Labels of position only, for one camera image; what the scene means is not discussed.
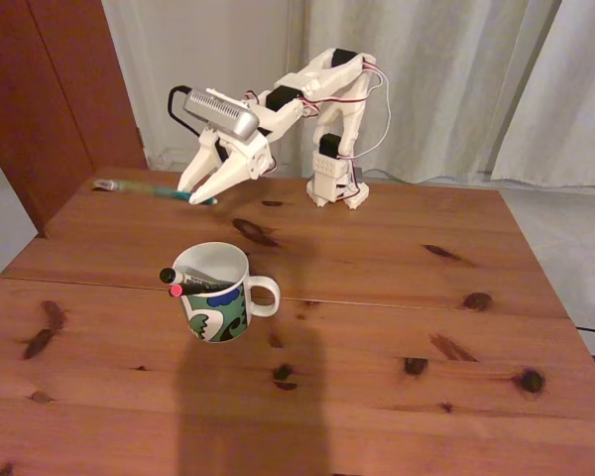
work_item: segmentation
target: mug handle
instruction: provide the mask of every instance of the mug handle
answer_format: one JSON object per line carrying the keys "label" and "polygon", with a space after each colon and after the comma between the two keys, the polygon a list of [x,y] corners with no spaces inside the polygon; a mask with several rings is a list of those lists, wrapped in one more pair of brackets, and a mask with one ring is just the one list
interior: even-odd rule
{"label": "mug handle", "polygon": [[249,281],[247,282],[247,287],[252,289],[254,286],[266,288],[271,291],[271,294],[274,295],[274,303],[259,305],[251,302],[251,313],[260,317],[269,317],[270,315],[275,314],[280,306],[280,287],[278,286],[278,283],[271,278],[266,278],[264,276],[250,276]]}

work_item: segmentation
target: floor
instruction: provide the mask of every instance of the floor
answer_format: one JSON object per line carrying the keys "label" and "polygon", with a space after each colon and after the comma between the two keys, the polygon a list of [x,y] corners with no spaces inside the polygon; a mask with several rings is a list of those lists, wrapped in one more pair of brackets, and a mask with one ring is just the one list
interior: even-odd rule
{"label": "floor", "polygon": [[[595,195],[501,190],[575,325],[595,328]],[[595,355],[595,333],[580,331]]]}

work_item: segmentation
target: white robotic arm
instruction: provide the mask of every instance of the white robotic arm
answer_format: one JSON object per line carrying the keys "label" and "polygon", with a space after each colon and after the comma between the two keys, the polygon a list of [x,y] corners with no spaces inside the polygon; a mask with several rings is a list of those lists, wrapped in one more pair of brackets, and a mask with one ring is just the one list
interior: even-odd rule
{"label": "white robotic arm", "polygon": [[[198,204],[236,183],[274,170],[269,144],[300,118],[318,115],[313,136],[318,148],[313,153],[314,177],[306,191],[318,206],[343,199],[356,208],[368,196],[368,186],[357,183],[352,158],[374,61],[370,55],[329,49],[300,72],[282,77],[273,91],[258,97],[252,94],[247,100],[232,99],[212,89],[173,89],[169,103],[173,118],[196,133],[172,112],[174,92],[182,89],[186,93],[183,109],[207,123],[199,136],[200,150],[182,173],[178,190],[191,191],[216,171],[192,194],[189,203]],[[328,105],[320,111],[324,103]],[[340,114],[341,137],[330,134]]]}

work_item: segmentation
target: teal toothbrush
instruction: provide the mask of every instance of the teal toothbrush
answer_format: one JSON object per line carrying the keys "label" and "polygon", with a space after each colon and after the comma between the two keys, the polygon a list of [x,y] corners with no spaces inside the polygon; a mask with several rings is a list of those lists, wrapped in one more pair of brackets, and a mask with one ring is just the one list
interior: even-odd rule
{"label": "teal toothbrush", "polygon": [[[92,183],[92,189],[142,193],[145,195],[162,196],[165,198],[173,198],[174,200],[182,200],[187,202],[189,202],[189,199],[191,198],[191,192],[189,191],[178,191],[166,186],[141,183],[139,181],[109,180],[99,178]],[[216,198],[209,198],[201,205],[215,205],[216,203],[218,203]]]}

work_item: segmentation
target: white mug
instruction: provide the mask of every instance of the white mug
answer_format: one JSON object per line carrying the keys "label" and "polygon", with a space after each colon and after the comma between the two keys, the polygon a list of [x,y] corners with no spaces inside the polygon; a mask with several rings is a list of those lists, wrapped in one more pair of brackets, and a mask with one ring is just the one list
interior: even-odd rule
{"label": "white mug", "polygon": [[[227,342],[241,335],[251,324],[252,315],[268,317],[278,310],[280,288],[271,278],[249,276],[249,260],[238,247],[229,243],[202,243],[187,248],[178,255],[176,271],[211,277],[220,282],[233,283],[216,293],[181,296],[187,315],[187,325],[204,342]],[[251,289],[266,288],[274,296],[274,303],[255,304]]]}

